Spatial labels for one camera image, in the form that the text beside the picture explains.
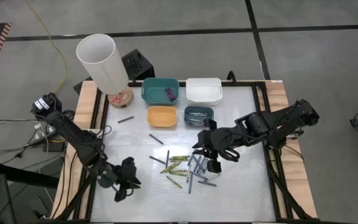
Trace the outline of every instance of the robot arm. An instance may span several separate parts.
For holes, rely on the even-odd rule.
[[[140,181],[136,178],[134,159],[124,159],[121,166],[107,162],[103,152],[102,139],[95,133],[81,130],[75,123],[62,113],[62,103],[55,94],[42,96],[32,105],[31,112],[39,121],[45,121],[53,126],[76,150],[78,158],[90,175],[96,176],[100,186],[104,188],[119,184],[115,201],[120,202],[127,196],[127,189],[138,189]]]
[[[251,113],[236,120],[233,128],[218,128],[213,120],[205,120],[210,130],[198,134],[198,143],[193,146],[194,154],[210,158],[207,168],[210,172],[220,173],[221,165],[218,155],[223,159],[238,162],[240,154],[234,149],[240,146],[252,146],[267,140],[269,146],[281,148],[286,143],[286,136],[297,128],[315,125],[319,115],[306,101],[300,100],[276,112]]]

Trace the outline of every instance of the white paper cup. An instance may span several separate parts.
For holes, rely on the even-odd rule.
[[[85,37],[77,45],[76,54],[103,93],[118,94],[128,86],[128,74],[116,43],[108,35]]]

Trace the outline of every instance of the white tabletop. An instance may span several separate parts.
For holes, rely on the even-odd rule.
[[[132,88],[134,100],[127,108],[117,109],[109,105],[106,124],[112,132],[104,137],[108,161],[120,165],[129,156],[135,159],[137,178],[142,182],[130,197],[117,203],[115,191],[96,184],[92,222],[252,222],[274,221],[273,204],[261,144],[239,147],[239,162],[222,158],[220,177],[211,181],[217,187],[199,184],[193,177],[191,194],[185,177],[168,174],[183,188],[172,184],[166,174],[160,174],[165,165],[151,160],[154,156],[166,160],[170,156],[191,155],[197,143],[200,128],[186,126],[183,117],[187,107],[186,89],[179,89],[177,123],[174,128],[153,128],[147,122],[148,105],[140,96],[141,88]],[[251,87],[223,87],[223,99],[214,110],[218,127],[233,127],[234,120],[255,112]],[[118,124],[117,121],[134,116],[134,119]],[[161,145],[149,134],[153,134]],[[186,169],[182,162],[178,169]],[[208,171],[204,176],[214,174]]]

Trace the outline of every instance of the gray floor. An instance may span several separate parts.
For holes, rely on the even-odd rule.
[[[67,0],[30,1],[53,35],[96,32],[249,28],[244,1]],[[358,1],[252,0],[258,27],[358,24]],[[0,22],[12,22],[11,37],[45,35],[20,0],[0,4]],[[291,103],[308,100],[321,116],[300,138],[318,216],[358,223],[358,135],[349,119],[358,112],[358,30],[260,33],[270,76],[283,80]],[[75,56],[80,40],[58,40],[68,79],[58,97],[74,110],[72,86],[88,75]],[[116,38],[121,55],[138,48],[156,76],[263,79],[254,38],[246,34],[202,34]],[[7,42],[0,55],[0,118],[33,118],[31,103],[59,83],[63,65],[44,40]],[[32,123],[0,125],[0,149],[23,145]],[[0,157],[6,161],[12,155]],[[10,166],[44,159],[28,150]]]

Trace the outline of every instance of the scattered pens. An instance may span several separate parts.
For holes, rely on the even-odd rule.
[[[132,119],[132,118],[134,118],[134,116],[131,116],[131,117],[129,117],[129,118],[122,119],[122,120],[118,121],[118,123],[121,123],[121,122],[127,121],[127,120]]]
[[[150,159],[153,159],[153,160],[155,160],[155,161],[157,161],[157,162],[161,162],[162,164],[165,164],[164,161],[161,161],[161,160],[159,160],[159,159],[157,159],[157,158],[154,158],[154,157],[152,157],[152,156],[149,156],[149,158],[150,158]]]
[[[162,143],[162,141],[160,141],[158,138],[156,138],[154,135],[149,134],[150,137],[152,137],[154,140],[156,140],[157,142],[159,142],[160,144],[164,144]]]
[[[216,184],[211,184],[211,183],[208,183],[208,182],[203,182],[203,181],[198,181],[200,184],[205,184],[205,185],[208,185],[208,186],[212,186],[212,187],[216,187]]]

